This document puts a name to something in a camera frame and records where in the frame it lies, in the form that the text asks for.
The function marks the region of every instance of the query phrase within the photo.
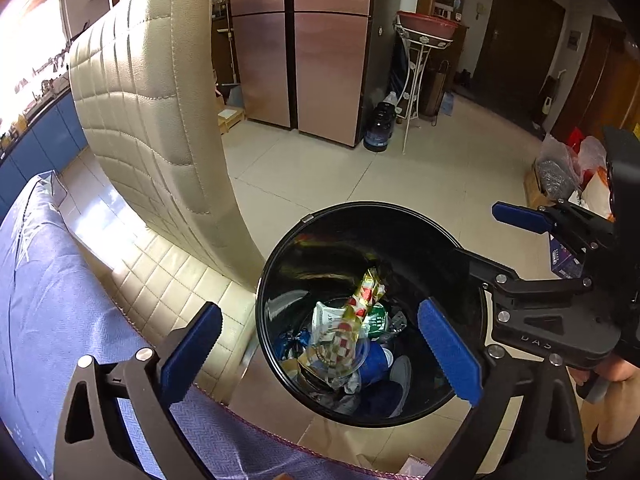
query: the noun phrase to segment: beige leather chair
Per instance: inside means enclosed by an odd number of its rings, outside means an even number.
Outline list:
[[[121,0],[71,49],[89,146],[153,231],[248,290],[264,261],[218,128],[211,0]]]

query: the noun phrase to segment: wooden door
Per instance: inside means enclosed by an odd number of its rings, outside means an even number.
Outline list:
[[[475,93],[526,113],[554,57],[564,9],[553,0],[494,0],[474,72]]]
[[[551,133],[566,140],[577,126],[602,140],[602,127],[633,129],[640,65],[626,52],[620,22],[594,16],[587,47],[564,107]]]

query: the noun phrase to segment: black device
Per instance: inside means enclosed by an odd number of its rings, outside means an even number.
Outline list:
[[[564,365],[592,369],[615,352],[640,365],[638,286],[640,142],[606,128],[612,223],[568,202],[539,211],[497,203],[494,216],[534,232],[551,232],[584,264],[572,280],[521,280],[509,267],[456,250],[460,272],[492,294],[495,341],[543,358],[512,358],[498,345],[472,348],[482,368],[482,397],[470,410],[426,480],[476,478],[512,397],[522,406],[506,450],[487,480],[583,480],[586,460],[574,390]],[[131,400],[143,434],[168,480],[213,478],[169,411],[187,388],[220,333],[220,310],[205,304],[188,327],[130,360],[98,364],[81,358],[66,395],[56,439],[58,480],[149,478],[131,445],[117,399]],[[200,358],[175,373],[187,338],[202,338]],[[602,480],[640,476],[640,424],[616,453]]]

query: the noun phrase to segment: plastic bag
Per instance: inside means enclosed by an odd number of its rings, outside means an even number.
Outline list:
[[[549,199],[567,199],[580,187],[580,175],[574,164],[577,164],[575,152],[550,134],[546,134],[536,159],[536,167],[542,191]]]
[[[598,168],[607,167],[607,151],[602,143],[593,136],[589,136],[580,144],[578,153],[578,168],[580,181],[586,186]]]

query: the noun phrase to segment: pink refrigerator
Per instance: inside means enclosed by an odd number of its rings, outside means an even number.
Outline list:
[[[247,116],[355,146],[385,97],[400,0],[230,0]]]

